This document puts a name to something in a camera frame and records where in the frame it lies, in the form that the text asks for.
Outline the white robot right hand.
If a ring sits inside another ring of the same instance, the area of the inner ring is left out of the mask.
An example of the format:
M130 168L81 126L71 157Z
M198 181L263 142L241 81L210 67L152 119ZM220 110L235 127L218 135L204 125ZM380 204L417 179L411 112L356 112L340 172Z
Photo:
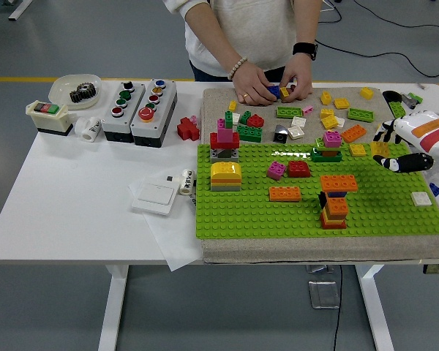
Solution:
M395 135L395 142L405 141L417 150L397 158L374 155L372 158L394 173L428 170L439 160L439 115L421 111L386 121L380 125L373 140L387 142Z

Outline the person's left hand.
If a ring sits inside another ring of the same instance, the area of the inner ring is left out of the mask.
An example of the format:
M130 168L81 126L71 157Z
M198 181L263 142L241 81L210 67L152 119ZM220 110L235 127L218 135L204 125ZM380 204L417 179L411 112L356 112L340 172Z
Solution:
M312 59L305 53L297 53L285 65L280 87L296 79L296 87L283 102L306 99L312 93Z

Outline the person's right hand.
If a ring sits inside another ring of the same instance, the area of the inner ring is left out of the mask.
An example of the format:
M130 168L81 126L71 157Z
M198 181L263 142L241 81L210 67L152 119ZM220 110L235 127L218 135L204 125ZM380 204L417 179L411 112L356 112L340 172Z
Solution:
M264 71L248 61L235 71L233 85L241 104L268 106L277 100L268 90L271 83L266 79Z

